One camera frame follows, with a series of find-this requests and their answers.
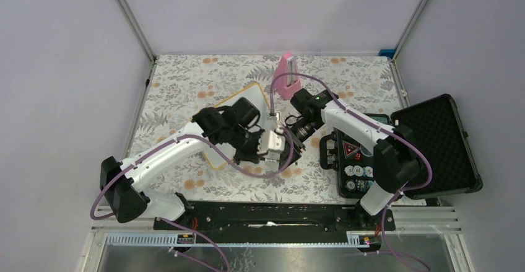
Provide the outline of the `yellow framed whiteboard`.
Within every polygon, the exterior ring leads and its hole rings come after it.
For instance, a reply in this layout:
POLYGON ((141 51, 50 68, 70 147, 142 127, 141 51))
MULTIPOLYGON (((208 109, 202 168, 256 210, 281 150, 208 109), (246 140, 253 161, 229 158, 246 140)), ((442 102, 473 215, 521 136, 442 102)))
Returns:
MULTIPOLYGON (((269 100, 267 99, 264 90, 259 83, 254 82, 246 86, 244 89, 239 90, 235 94, 215 104, 214 107, 232 106, 240 98, 247 99, 254 105, 255 108, 259 110, 260 118, 258 125, 264 127, 267 121, 267 114, 269 113, 270 105, 269 100)), ((219 156, 218 153, 212 148, 204 150, 203 154, 209 166, 214 170, 221 169, 228 165, 227 161, 219 156)))

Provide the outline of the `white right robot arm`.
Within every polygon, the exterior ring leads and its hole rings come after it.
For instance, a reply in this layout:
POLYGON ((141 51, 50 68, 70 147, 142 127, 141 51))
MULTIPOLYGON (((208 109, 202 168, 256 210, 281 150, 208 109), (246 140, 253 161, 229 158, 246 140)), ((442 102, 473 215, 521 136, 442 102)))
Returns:
POLYGON ((428 164, 425 156, 412 144, 411 129, 381 124, 347 105, 335 94, 324 90, 313 95, 300 89, 290 99, 301 115, 292 127, 300 141, 309 138, 322 126, 330 126, 356 140, 373 156, 373 184, 358 202, 355 222, 370 230, 380 221, 379 212, 394 201, 428 164))

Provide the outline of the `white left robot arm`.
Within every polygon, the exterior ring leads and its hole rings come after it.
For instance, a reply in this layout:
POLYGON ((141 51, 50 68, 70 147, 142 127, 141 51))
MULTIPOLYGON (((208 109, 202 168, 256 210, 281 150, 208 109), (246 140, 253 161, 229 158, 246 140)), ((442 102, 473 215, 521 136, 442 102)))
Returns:
POLYGON ((118 161, 109 156, 101 163, 96 202, 106 199, 111 215, 122 224, 148 213, 168 218, 177 229, 187 228, 192 213, 185 208, 181 195, 149 191, 149 184, 167 167, 208 148, 235 165, 232 157, 217 148, 219 144, 230 145, 243 160, 257 162, 263 130, 250 129, 260 117, 261 111, 242 97, 231 106, 203 108, 173 136, 134 157, 118 161))

